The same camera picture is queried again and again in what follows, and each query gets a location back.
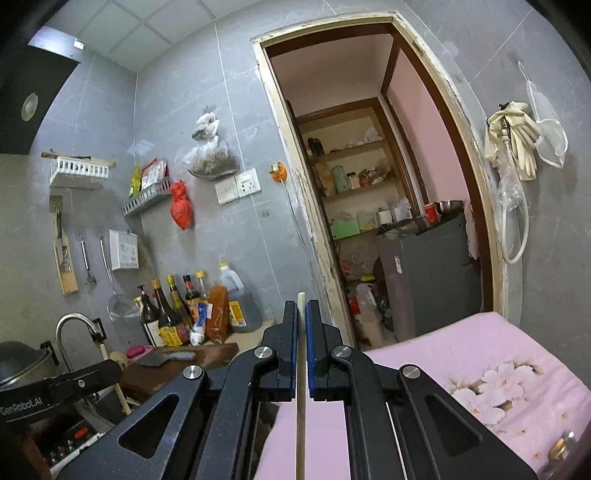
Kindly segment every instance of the light switch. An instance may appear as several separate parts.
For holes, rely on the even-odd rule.
[[[225,203],[237,200],[240,197],[240,195],[238,195],[236,177],[230,177],[226,180],[222,180],[216,183],[216,195],[217,202],[220,205],[224,205]]]

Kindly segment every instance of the cutting board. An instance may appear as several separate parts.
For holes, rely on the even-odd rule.
[[[199,365],[205,370],[229,365],[238,354],[238,344],[160,347],[155,348],[154,351],[157,353],[194,352],[195,359],[191,361],[170,359],[160,367],[131,364],[123,371],[123,377],[119,382],[125,395],[138,401],[145,401],[189,365]]]

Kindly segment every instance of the plastic bottle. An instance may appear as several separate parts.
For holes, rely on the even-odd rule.
[[[197,290],[199,291],[199,296],[205,301],[209,295],[209,291],[205,286],[205,272],[203,270],[199,270],[197,273],[195,273],[195,276],[197,277]]]
[[[374,295],[367,283],[360,283],[355,288],[357,301],[359,303],[360,327],[373,347],[384,346],[384,330],[382,328],[382,318],[376,307]]]
[[[228,289],[230,325],[234,332],[253,332],[262,324],[261,312],[257,308],[252,292],[227,263],[220,263],[219,282]]]

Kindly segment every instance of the ceiling panel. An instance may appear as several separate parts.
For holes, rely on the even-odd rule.
[[[80,33],[80,38],[94,50],[108,53],[138,24],[135,17],[115,4],[109,4]]]
[[[103,8],[104,4],[104,0],[71,0],[47,25],[77,37],[82,27]]]
[[[148,27],[142,25],[112,53],[112,58],[132,72],[138,72],[150,60],[160,55],[168,44]]]
[[[211,16],[221,18],[257,1],[70,0],[48,25],[137,72],[169,44],[212,22]]]
[[[170,0],[117,0],[140,18],[146,18]]]
[[[255,4],[258,1],[259,0],[203,0],[203,3],[216,18],[220,18],[231,12],[240,10],[247,5]]]
[[[211,21],[195,0],[174,0],[150,18],[148,24],[175,43]]]

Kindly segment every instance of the sauce bottle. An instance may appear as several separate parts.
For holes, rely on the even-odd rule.
[[[166,283],[170,288],[170,299],[173,302],[173,309],[175,312],[177,312],[177,315],[182,320],[185,328],[187,329],[187,333],[189,333],[191,331],[191,327],[193,326],[191,310],[189,309],[189,306],[181,299],[181,294],[178,291],[173,275],[166,275]]]
[[[153,347],[166,346],[166,343],[164,343],[164,340],[160,336],[160,326],[158,325],[160,311],[150,301],[150,297],[145,292],[144,286],[140,285],[138,288],[142,293],[140,297],[140,311],[142,313],[142,327],[144,328],[146,337]]]
[[[166,346],[181,346],[189,344],[189,335],[183,321],[166,300],[159,280],[152,280],[152,287],[156,292],[156,300],[160,308],[158,330]]]

